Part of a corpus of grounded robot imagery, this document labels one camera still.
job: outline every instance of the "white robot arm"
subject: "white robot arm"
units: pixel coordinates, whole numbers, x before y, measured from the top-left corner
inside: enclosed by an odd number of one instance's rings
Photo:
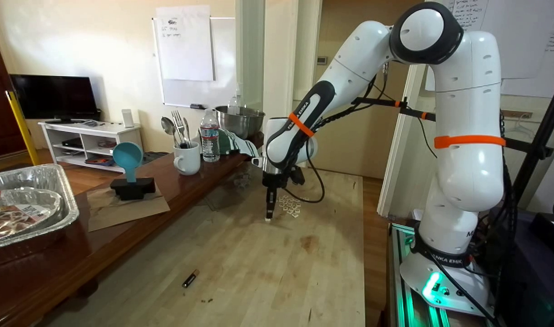
[[[478,213],[494,208],[503,197],[500,55],[493,35],[465,33],[440,4],[425,2],[409,9],[394,28],[378,22],[358,26],[291,117],[269,120],[264,164],[267,218],[275,211],[276,189],[285,188],[296,162],[304,160],[325,115],[362,97],[380,68],[391,60],[431,66],[438,117],[438,171],[416,233],[418,253],[400,273],[422,293],[429,271],[436,273],[436,266],[445,266],[458,282],[473,289],[471,298],[478,302],[449,298],[447,309],[483,315],[476,307],[487,302],[487,282],[462,273],[462,267],[469,266],[467,247]],[[423,298],[445,307],[443,298]]]

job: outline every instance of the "mug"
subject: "mug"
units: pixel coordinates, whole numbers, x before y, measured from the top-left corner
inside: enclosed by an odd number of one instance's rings
[[[182,142],[175,149],[173,166],[180,175],[196,175],[202,168],[200,148],[195,142]]]

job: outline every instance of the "white cabinet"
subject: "white cabinet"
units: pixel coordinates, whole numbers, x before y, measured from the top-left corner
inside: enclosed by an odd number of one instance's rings
[[[84,126],[40,122],[47,149],[57,164],[124,171],[115,166],[113,149],[122,142],[142,146],[140,126]]]

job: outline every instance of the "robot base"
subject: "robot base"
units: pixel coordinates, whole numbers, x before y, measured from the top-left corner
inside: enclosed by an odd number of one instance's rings
[[[483,309],[489,306],[489,282],[482,277],[478,266],[443,267]],[[429,306],[474,317],[483,313],[436,267],[436,264],[420,253],[411,253],[400,266],[404,282],[416,291]]]

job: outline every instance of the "orange stripe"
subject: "orange stripe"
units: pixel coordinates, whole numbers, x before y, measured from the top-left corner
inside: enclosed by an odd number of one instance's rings
[[[460,135],[460,137],[436,137],[434,138],[434,148],[436,149],[445,149],[454,144],[496,144],[505,148],[507,140],[493,135]]]
[[[313,129],[309,129],[304,122],[300,122],[300,118],[295,115],[295,113],[291,113],[289,115],[289,120],[293,120],[293,124],[302,131],[302,133],[305,133],[305,137],[309,137],[309,138],[313,138]]]

